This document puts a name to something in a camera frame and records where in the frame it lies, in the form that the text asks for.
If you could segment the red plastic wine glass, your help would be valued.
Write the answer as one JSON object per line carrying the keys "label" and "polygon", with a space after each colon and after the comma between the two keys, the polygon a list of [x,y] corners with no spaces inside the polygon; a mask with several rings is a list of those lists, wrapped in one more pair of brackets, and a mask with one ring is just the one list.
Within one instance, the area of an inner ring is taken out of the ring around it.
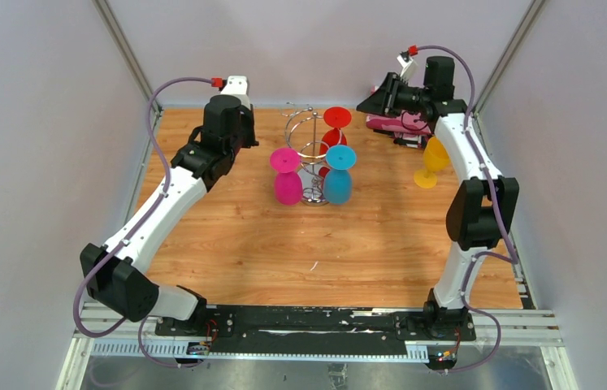
{"label": "red plastic wine glass", "polygon": [[346,135],[343,133],[343,128],[348,126],[352,121],[351,112],[341,106],[333,106],[327,108],[323,113],[323,122],[330,129],[323,135],[322,144],[319,148],[319,153],[326,158],[331,147],[336,145],[347,145]]}

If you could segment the chrome wire glass rack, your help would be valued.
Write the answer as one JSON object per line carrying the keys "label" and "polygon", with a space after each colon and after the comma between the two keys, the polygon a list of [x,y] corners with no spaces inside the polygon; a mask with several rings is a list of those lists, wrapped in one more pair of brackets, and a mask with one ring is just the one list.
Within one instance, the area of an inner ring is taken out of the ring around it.
{"label": "chrome wire glass rack", "polygon": [[[323,195],[323,168],[329,168],[326,163],[326,153],[323,146],[330,144],[323,140],[323,115],[310,105],[299,106],[293,102],[286,102],[280,108],[280,114],[286,118],[283,135],[286,146],[294,149],[301,158],[297,174],[302,181],[301,203],[306,206],[325,206],[328,204]],[[292,142],[294,135],[303,134],[303,128],[311,126],[311,134],[306,143],[296,146]]]}

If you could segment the yellow plastic wine glass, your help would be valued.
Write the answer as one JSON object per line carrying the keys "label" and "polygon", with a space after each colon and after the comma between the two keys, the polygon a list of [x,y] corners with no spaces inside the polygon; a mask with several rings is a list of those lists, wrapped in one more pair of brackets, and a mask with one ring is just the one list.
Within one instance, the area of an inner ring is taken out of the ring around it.
{"label": "yellow plastic wine glass", "polygon": [[434,136],[423,151],[423,168],[414,173],[414,182],[422,189],[434,188],[437,184],[436,173],[450,164],[446,148]]}

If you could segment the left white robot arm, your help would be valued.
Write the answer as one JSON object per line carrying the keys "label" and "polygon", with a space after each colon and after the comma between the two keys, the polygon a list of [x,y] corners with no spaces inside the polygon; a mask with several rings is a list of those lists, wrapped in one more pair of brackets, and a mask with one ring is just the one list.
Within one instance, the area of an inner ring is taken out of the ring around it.
{"label": "left white robot arm", "polygon": [[201,296],[187,288],[156,284],[145,273],[184,214],[230,172],[240,150],[256,145],[249,98],[213,96],[204,107],[202,125],[177,151],[151,197],[104,244],[88,244],[81,251],[89,296],[124,320],[171,318],[185,334],[201,334],[208,317],[198,308]]}

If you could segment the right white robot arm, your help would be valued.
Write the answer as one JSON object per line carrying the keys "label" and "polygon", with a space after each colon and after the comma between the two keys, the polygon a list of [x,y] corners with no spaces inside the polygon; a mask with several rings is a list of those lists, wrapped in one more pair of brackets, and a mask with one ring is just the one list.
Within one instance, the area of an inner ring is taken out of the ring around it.
{"label": "right white robot arm", "polygon": [[519,183],[506,177],[487,157],[472,124],[472,101],[454,97],[453,75],[459,57],[427,58],[423,85],[409,84],[416,69],[411,48],[397,57],[401,72],[389,72],[383,82],[356,109],[368,115],[398,118],[419,114],[432,135],[427,148],[441,145],[460,182],[446,215],[452,242],[437,285],[423,305],[423,330],[433,339],[443,339],[467,320],[471,276],[490,249],[504,241],[514,248],[509,230],[519,194]]}

